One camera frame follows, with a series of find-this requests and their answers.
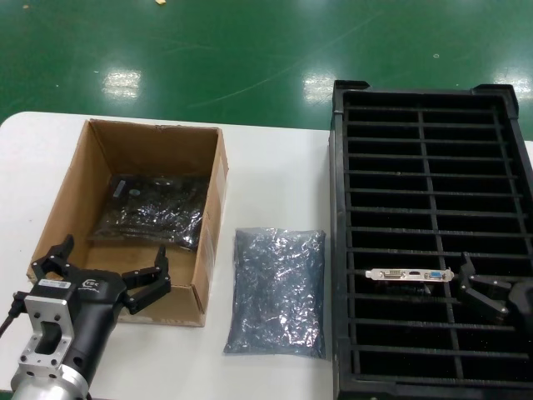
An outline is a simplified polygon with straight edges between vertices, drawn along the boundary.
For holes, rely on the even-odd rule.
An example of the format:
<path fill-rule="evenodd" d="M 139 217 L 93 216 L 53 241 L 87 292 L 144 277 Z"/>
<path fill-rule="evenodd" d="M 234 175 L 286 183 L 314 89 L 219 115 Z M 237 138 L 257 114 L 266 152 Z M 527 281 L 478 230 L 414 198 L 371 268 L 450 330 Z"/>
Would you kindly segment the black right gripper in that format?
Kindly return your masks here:
<path fill-rule="evenodd" d="M 502 324 L 510 311 L 515 319 L 532 316 L 531 280 L 512 287 L 510 282 L 479 275 L 468 252 L 461 254 L 461 261 L 456 297 L 461 304 L 495 324 Z"/>

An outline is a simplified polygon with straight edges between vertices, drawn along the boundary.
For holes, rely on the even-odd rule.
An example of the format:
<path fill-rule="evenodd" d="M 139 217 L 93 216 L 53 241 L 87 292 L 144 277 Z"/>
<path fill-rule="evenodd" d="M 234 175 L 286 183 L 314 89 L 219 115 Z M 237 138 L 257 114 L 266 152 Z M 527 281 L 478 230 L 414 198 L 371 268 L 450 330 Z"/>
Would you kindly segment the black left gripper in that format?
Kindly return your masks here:
<path fill-rule="evenodd" d="M 33 273 L 30 281 L 37 284 L 53 273 L 63 281 L 76 284 L 80 308 L 73 323 L 74 339 L 67 351 L 66 365 L 83 377 L 92 378 L 123 304 L 135 315 L 166 296 L 172 285 L 164 245 L 159 247 L 152 267 L 125 272 L 122 276 L 103 270 L 77 271 L 68 261 L 73 249 L 74 237 L 68 234 L 61 243 L 51 246 L 45 256 L 30 263 Z"/>

